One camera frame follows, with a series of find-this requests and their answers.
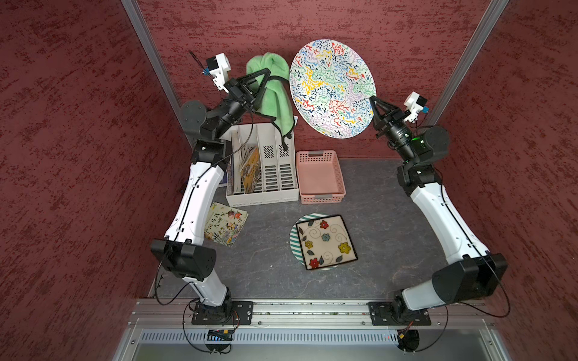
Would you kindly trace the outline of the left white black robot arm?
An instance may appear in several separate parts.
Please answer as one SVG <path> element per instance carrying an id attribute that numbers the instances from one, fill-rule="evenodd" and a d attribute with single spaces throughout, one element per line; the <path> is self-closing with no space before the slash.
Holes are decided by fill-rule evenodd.
<path id="1" fill-rule="evenodd" d="M 232 316 L 232 300 L 215 271 L 216 251 L 203 242 L 209 209 L 234 154 L 231 142 L 222 137 L 245 114 L 259 110 L 270 77 L 270 70 L 262 69 L 230 79 L 224 84 L 227 96 L 215 108 L 199 101 L 181 107 L 180 119 L 195 140 L 190 173 L 174 221 L 162 239 L 151 243 L 159 266 L 192 287 L 201 311 L 218 322 Z"/>

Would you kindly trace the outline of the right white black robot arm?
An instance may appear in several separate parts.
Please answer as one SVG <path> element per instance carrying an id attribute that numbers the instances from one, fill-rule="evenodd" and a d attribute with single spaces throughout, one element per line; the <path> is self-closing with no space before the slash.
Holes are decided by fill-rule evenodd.
<path id="1" fill-rule="evenodd" d="M 507 260 L 493 254 L 474 234 L 452 204 L 435 169 L 436 162 L 449 154 L 449 133 L 441 126 L 426 126 L 413 132 L 408 123 L 425 110 L 426 99 L 412 93 L 403 108 L 371 96 L 373 127 L 385 136 L 388 147 L 403 160 L 397 180 L 406 195 L 429 222 L 445 254 L 447 265 L 430 280 L 396 293 L 390 302 L 388 319 L 410 323 L 429 308 L 482 299 L 501 287 Z"/>

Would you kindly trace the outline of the green microfiber cloth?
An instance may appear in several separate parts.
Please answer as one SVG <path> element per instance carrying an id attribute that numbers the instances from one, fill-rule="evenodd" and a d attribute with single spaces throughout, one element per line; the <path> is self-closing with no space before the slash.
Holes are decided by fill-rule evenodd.
<path id="1" fill-rule="evenodd" d="M 251 58 L 246 65 L 247 75 L 261 69 L 269 69 L 271 75 L 266 84 L 266 93 L 257 113 L 269 119 L 281 137 L 282 149 L 287 151 L 287 140 L 292 138 L 295 127 L 293 108 L 285 85 L 288 84 L 290 68 L 278 54 L 265 53 Z"/>

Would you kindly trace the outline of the green striped round plate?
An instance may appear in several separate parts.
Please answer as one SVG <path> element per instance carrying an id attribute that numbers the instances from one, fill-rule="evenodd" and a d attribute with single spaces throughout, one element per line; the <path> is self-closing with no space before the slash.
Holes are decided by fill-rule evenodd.
<path id="1" fill-rule="evenodd" d="M 321 218 L 325 218 L 327 217 L 327 214 L 322 214 L 322 213 L 311 213 L 311 214 L 306 214 L 304 216 L 302 216 L 297 222 L 304 222 L 304 221 L 315 221 Z M 290 235 L 289 235 L 289 247 L 291 250 L 291 253 L 293 254 L 294 258 L 298 261 L 299 264 L 301 264 L 301 266 L 305 265 L 304 262 L 304 258 L 303 258 L 303 253 L 302 253 L 302 249 L 300 246 L 300 240 L 298 237 L 298 230 L 297 230 L 297 225 L 294 224 L 291 228 L 290 231 Z"/>

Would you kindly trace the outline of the square floral plate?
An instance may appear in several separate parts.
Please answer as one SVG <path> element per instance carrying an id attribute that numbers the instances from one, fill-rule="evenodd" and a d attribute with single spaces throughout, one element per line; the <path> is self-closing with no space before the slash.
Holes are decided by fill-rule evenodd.
<path id="1" fill-rule="evenodd" d="M 341 215 L 297 222 L 298 246 L 308 271 L 334 268 L 358 261 L 355 246 Z"/>

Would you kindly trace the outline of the round colourful speckled plate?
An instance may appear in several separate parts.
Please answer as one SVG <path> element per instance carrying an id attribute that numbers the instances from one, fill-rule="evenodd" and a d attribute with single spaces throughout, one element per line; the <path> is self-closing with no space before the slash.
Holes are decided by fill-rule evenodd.
<path id="1" fill-rule="evenodd" d="M 373 120 L 373 75 L 361 56 L 342 42 L 314 40 L 290 67 L 290 92 L 302 119 L 329 138 L 361 135 Z"/>

